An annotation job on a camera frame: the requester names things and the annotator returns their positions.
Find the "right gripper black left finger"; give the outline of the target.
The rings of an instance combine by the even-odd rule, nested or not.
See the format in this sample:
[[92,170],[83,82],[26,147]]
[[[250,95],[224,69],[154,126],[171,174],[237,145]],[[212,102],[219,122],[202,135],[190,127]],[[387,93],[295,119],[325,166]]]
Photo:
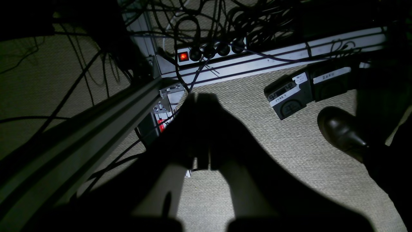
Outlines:
[[198,170],[210,164],[212,136],[212,94],[190,94],[179,108],[176,118],[151,146],[151,160],[157,171],[171,164],[190,169],[197,160]]

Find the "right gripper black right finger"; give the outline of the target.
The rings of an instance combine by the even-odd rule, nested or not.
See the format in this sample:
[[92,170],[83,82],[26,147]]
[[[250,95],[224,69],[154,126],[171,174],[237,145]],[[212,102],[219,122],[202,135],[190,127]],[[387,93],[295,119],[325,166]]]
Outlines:
[[230,160],[259,172],[268,172],[277,167],[275,160],[247,127],[226,111],[216,97],[212,97],[209,102],[209,119],[211,165],[214,169],[221,169]]

